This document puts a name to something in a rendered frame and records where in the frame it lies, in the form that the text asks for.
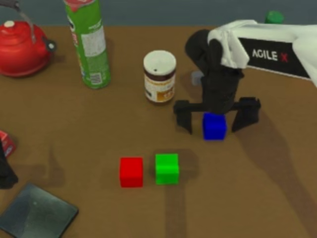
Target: red x letter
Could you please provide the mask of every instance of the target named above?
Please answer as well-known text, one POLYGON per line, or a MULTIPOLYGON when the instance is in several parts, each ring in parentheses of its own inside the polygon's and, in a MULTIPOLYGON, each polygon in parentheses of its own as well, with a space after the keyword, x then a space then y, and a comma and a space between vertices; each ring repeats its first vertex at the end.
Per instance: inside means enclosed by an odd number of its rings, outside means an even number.
POLYGON ((282 62, 288 62, 288 59, 287 59, 288 55, 287 53, 281 53, 281 60, 282 62))

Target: dark gray square pad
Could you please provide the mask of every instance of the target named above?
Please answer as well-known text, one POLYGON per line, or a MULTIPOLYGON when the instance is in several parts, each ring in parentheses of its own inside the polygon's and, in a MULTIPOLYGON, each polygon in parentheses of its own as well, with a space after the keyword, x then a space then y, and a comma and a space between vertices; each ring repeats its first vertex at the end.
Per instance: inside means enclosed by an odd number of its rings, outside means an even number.
POLYGON ((27 184, 0 216, 0 229, 15 238, 60 238, 78 208, 27 184))

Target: jar label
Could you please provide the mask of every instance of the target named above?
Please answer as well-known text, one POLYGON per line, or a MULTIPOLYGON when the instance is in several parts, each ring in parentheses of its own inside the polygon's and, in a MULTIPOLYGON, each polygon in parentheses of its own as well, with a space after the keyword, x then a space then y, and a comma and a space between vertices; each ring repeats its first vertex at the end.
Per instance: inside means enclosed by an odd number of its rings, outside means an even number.
POLYGON ((175 74, 165 81, 154 81, 144 75, 145 95, 156 103, 163 103, 173 98, 175 94, 175 74))

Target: blue cube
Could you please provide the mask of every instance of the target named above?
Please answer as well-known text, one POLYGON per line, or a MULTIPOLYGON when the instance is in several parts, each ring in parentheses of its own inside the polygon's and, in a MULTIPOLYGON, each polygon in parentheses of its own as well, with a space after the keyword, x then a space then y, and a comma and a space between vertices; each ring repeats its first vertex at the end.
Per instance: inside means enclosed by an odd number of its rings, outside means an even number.
POLYGON ((205 140, 224 140, 227 133, 225 115, 204 113, 203 134, 205 140))

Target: lid knob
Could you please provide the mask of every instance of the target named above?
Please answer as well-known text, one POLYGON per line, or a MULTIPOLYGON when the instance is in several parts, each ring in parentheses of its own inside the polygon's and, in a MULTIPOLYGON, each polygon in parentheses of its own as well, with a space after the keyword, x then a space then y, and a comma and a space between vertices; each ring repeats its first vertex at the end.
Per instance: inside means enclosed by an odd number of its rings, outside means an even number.
POLYGON ((13 27, 14 26, 14 21, 6 21, 4 23, 4 27, 6 28, 10 28, 10 27, 13 27))

